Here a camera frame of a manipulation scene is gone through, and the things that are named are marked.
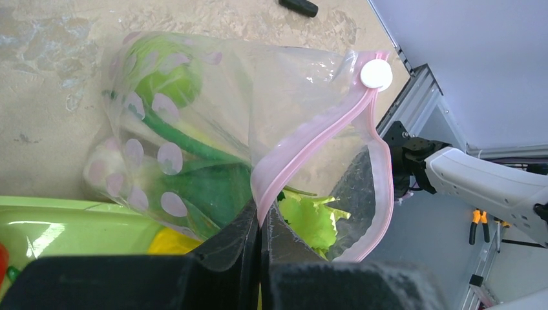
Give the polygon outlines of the toy bok choy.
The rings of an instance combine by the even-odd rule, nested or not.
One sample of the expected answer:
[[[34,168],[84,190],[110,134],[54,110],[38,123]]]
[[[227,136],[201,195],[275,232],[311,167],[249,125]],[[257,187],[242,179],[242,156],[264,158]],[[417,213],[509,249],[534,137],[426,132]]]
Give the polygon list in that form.
[[[202,243],[231,223],[252,197],[245,165],[202,159],[171,142],[146,147],[137,138],[99,143],[83,178],[116,203]]]

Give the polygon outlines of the toy green apple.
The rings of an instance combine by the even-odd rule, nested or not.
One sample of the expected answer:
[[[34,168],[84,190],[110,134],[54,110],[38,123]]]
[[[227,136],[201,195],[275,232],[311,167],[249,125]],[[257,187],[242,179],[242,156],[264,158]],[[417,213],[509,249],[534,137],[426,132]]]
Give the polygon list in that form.
[[[145,34],[125,53],[122,85],[148,105],[155,95],[162,94],[179,109],[188,106],[202,89],[202,64],[193,43],[182,34]]]

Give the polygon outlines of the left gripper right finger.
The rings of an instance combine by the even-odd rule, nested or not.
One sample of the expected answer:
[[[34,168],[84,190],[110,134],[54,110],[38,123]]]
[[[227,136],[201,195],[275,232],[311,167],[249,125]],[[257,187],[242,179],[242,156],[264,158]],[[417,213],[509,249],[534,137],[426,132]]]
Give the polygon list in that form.
[[[401,262],[327,262],[284,222],[276,205],[262,224],[263,309],[447,309],[437,280]]]

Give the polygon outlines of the clear zip top bag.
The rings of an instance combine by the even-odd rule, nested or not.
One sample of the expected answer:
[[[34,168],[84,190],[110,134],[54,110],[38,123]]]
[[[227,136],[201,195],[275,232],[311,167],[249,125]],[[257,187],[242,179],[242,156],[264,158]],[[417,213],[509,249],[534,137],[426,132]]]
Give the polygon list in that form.
[[[144,122],[144,100],[122,85],[125,53],[151,32],[112,37],[101,55],[100,96],[110,134],[169,142]],[[360,262],[383,239],[394,209],[388,144],[377,131],[380,92],[392,82],[389,52],[344,54],[211,36],[189,36],[202,89],[177,108],[157,94],[162,120],[248,163],[262,226],[273,205],[289,228],[327,261]]]

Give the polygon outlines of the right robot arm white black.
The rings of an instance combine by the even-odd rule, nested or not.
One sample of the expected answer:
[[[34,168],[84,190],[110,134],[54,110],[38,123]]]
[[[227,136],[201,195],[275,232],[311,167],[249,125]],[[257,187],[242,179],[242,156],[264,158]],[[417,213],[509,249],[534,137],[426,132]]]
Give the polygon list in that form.
[[[525,233],[547,247],[547,166],[520,170],[465,154],[451,144],[412,137],[400,121],[383,139],[390,147],[397,198],[425,191],[455,196],[473,206],[469,244],[478,225],[490,241],[488,217]]]

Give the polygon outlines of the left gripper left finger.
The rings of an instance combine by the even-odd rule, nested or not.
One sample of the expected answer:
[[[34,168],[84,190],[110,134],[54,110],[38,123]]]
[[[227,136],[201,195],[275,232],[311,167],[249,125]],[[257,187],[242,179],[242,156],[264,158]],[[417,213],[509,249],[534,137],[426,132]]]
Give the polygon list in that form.
[[[260,248],[249,201],[218,234],[185,255],[40,258],[24,268],[2,309],[253,309]]]

